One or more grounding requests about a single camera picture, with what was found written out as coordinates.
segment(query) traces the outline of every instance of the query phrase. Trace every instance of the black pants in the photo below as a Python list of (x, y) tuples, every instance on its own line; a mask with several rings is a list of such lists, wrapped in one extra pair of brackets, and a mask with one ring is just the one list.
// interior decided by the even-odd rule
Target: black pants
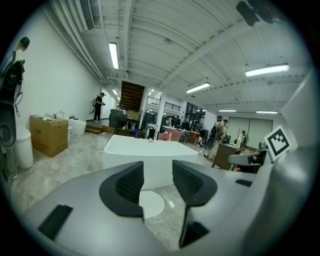
[(100, 115), (101, 115), (101, 108), (95, 108), (94, 109), (94, 120), (100, 121)]

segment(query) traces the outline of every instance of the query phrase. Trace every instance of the black railing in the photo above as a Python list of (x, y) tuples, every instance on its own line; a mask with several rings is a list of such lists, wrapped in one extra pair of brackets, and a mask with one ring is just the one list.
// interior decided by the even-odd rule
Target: black railing
[[(150, 105), (157, 105), (157, 106), (160, 105), (160, 99), (157, 99), (157, 98), (152, 98), (152, 97), (148, 96), (147, 101), (148, 101), (148, 104), (150, 104)], [(172, 104), (167, 101), (164, 103), (164, 107), (166, 109), (170, 109), (170, 110), (174, 110), (174, 111), (178, 111), (178, 112), (180, 111), (180, 106)]]

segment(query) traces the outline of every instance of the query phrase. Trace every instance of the fluorescent light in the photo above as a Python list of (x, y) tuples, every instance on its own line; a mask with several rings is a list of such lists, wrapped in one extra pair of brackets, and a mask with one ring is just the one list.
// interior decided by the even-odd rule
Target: fluorescent light
[(119, 69), (119, 62), (118, 62), (117, 44), (115, 42), (110, 42), (109, 49), (110, 49), (113, 68), (118, 70)]
[(278, 114), (277, 111), (256, 111), (258, 114)]
[(234, 109), (220, 109), (218, 110), (219, 112), (237, 112), (236, 110)]
[(186, 93), (190, 94), (190, 93), (193, 93), (195, 91), (198, 91), (200, 89), (203, 89), (203, 88), (206, 88), (206, 87), (209, 87), (209, 86), (210, 86), (210, 84), (206, 82), (206, 83), (201, 84), (201, 85), (199, 85), (199, 86), (197, 86), (197, 87), (195, 87), (193, 89), (187, 90)]
[(280, 64), (280, 65), (273, 65), (273, 66), (266, 66), (266, 67), (260, 67), (253, 70), (248, 70), (245, 72), (245, 75), (247, 77), (262, 75), (262, 74), (269, 74), (269, 73), (276, 73), (276, 72), (282, 72), (282, 71), (288, 71), (289, 70), (289, 64)]

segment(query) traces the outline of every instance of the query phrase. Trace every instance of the black and white square marker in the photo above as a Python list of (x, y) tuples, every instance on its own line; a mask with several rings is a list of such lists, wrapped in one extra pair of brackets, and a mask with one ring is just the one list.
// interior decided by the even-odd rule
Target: black and white square marker
[(269, 151), (273, 160), (281, 157), (291, 148), (291, 143), (288, 140), (288, 136), (281, 126), (278, 126), (267, 136), (265, 136), (264, 140), (269, 147)]

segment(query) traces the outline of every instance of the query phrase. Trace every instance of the white bathtub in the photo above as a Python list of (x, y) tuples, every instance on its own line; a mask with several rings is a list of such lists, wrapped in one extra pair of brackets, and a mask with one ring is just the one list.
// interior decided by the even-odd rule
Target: white bathtub
[(172, 160), (195, 163), (198, 152), (176, 141), (147, 140), (114, 135), (104, 148), (104, 168), (143, 161), (144, 185), (152, 189), (172, 185)]

